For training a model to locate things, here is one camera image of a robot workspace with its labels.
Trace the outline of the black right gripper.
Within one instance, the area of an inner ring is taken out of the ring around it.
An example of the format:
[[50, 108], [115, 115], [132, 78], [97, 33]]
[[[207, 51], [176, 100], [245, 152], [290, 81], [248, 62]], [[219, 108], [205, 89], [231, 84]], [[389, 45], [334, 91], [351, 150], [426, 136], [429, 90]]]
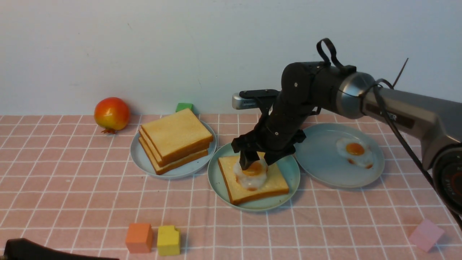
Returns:
[[257, 161], [257, 152], [265, 154], [265, 162], [272, 165], [295, 153], [295, 143], [306, 138], [301, 130], [307, 118], [307, 104], [291, 105], [277, 97], [269, 110], [261, 111], [255, 127], [231, 142], [235, 153], [240, 154], [241, 169], [247, 170]]

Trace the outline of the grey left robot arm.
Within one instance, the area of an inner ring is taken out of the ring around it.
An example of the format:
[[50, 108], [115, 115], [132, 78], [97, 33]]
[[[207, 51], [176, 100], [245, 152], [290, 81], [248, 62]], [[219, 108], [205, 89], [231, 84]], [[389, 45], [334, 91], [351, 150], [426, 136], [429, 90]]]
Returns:
[[7, 240], [2, 260], [113, 260], [113, 258], [76, 255], [42, 246], [26, 238]]

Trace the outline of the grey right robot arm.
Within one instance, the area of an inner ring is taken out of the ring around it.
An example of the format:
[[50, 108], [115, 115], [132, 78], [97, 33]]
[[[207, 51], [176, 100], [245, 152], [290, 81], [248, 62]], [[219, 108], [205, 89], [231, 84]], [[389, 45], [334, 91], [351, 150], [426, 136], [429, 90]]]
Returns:
[[232, 149], [246, 169], [264, 152], [267, 164], [295, 153], [306, 135], [302, 123], [322, 109], [351, 120], [368, 116], [386, 123], [454, 215], [461, 215], [461, 103], [384, 88], [354, 66], [328, 61], [295, 62], [282, 73], [282, 89], [241, 91], [233, 104], [252, 99], [261, 117]]

